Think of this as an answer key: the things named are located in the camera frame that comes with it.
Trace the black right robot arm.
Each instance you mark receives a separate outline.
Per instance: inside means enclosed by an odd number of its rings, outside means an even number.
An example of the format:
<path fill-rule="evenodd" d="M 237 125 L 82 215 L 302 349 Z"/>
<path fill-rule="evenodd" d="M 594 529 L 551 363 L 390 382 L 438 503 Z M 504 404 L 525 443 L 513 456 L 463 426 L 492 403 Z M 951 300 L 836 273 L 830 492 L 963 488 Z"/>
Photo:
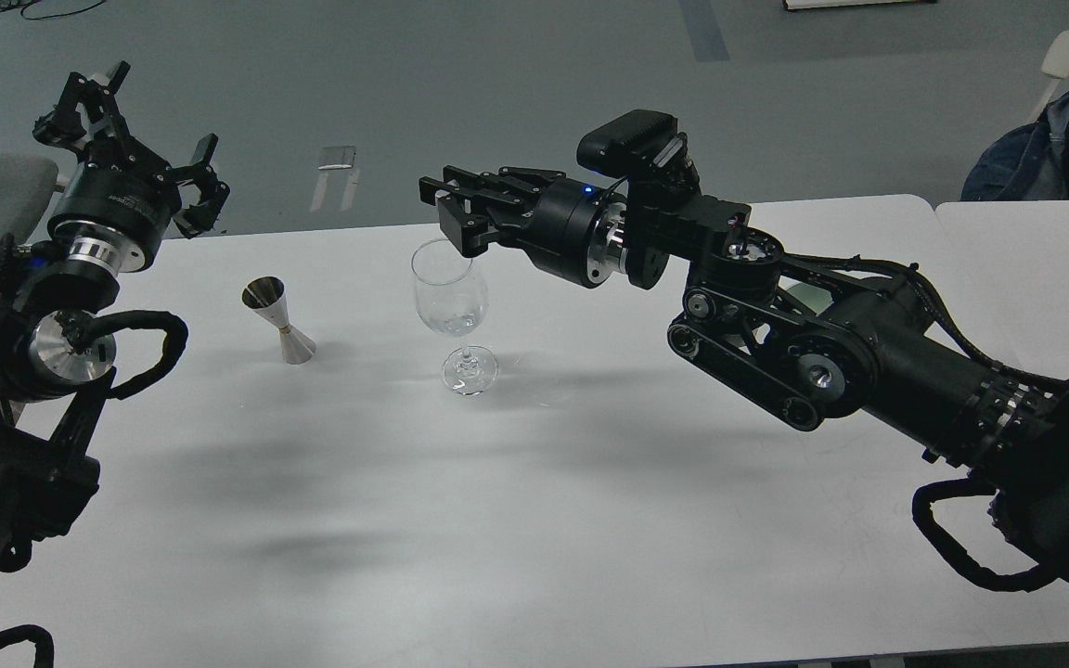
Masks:
<path fill-rule="evenodd" d="M 996 592 L 1069 584 L 1069 379 L 977 349 L 915 263 L 785 252 L 748 224 L 750 207 L 702 195 L 690 166 L 615 178 L 628 195 L 560 171 L 446 166 L 419 195 L 459 253 L 513 247 L 585 288 L 610 271 L 653 288 L 683 259 L 675 354 L 790 428 L 862 411 L 926 461 L 966 470 L 911 502 L 964 579 Z"/>

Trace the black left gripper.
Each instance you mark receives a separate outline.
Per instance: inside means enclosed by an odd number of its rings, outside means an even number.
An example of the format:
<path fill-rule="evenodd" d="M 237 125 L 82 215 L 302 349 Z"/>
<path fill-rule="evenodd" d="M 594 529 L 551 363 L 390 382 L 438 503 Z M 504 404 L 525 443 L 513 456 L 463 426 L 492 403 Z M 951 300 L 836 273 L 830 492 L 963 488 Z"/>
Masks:
<path fill-rule="evenodd" d="M 219 136 L 208 133 L 190 164 L 174 166 L 131 133 L 118 107 L 117 93 L 131 64 L 119 62 L 98 80 L 69 73 L 55 107 L 34 123 L 32 135 L 46 147 L 67 149 L 77 165 L 64 195 L 47 221 L 51 240 L 71 244 L 86 231 L 123 240 L 122 271 L 145 271 L 160 249 L 173 219 L 183 238 L 213 231 L 229 186 L 212 166 Z M 179 186 L 195 187 L 199 198 L 182 209 Z"/>

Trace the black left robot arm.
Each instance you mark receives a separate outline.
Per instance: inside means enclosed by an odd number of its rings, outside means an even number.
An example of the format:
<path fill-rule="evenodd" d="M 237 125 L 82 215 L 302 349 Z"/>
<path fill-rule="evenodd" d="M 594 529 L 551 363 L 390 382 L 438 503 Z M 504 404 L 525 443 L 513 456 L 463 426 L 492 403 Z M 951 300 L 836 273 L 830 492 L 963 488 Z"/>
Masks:
<path fill-rule="evenodd" d="M 128 72 L 72 72 L 34 124 L 38 143 L 76 157 L 65 185 L 52 161 L 0 155 L 1 573 L 65 535 L 97 493 L 88 447 L 106 402 L 162 380 L 187 347 L 174 314 L 109 311 L 120 276 L 148 270 L 170 226 L 187 239 L 212 231 L 230 193 L 211 164 L 213 133 L 183 166 L 131 135 L 117 103 Z M 47 630 L 0 631 L 0 650 L 24 642 L 34 665 L 55 664 Z"/>

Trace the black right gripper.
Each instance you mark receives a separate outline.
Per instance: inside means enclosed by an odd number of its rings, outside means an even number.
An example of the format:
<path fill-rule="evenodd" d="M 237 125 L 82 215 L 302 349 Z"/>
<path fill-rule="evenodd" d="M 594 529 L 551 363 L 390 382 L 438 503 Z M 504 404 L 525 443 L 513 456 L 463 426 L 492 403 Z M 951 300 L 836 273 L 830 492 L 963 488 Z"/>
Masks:
<path fill-rule="evenodd" d="M 419 198 L 437 209 L 443 236 L 464 258 L 494 244 L 514 247 L 537 269 L 587 289 L 628 271 L 626 199 L 563 171 L 446 165 L 440 178 L 419 178 Z"/>

